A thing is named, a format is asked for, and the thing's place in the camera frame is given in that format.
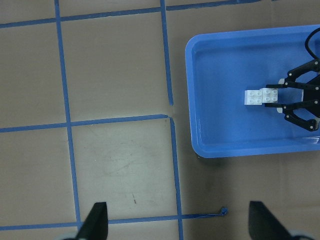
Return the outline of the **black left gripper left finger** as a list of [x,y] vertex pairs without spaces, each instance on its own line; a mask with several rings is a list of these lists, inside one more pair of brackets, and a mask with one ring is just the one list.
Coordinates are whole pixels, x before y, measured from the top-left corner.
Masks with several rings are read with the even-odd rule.
[[77,240],[106,240],[108,238],[108,210],[106,202],[96,202],[91,208]]

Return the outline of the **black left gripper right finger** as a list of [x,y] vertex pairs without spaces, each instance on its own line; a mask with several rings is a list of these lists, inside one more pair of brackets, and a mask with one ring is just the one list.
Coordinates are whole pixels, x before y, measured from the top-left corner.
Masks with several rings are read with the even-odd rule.
[[252,240],[291,240],[293,237],[262,201],[250,201],[248,232]]

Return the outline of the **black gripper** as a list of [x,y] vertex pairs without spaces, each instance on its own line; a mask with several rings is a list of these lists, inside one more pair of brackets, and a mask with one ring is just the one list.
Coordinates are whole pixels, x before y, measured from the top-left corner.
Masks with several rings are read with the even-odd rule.
[[[269,102],[264,103],[266,108],[275,108],[278,113],[285,113],[285,120],[295,124],[307,131],[316,131],[320,121],[320,76],[317,75],[306,83],[297,82],[297,78],[308,72],[320,71],[320,60],[313,59],[301,66],[298,66],[287,73],[286,78],[281,78],[277,84],[267,84],[268,89],[294,88],[303,91],[301,102],[290,103],[288,105]],[[297,116],[294,110],[305,109],[312,113],[315,118],[305,120]]]

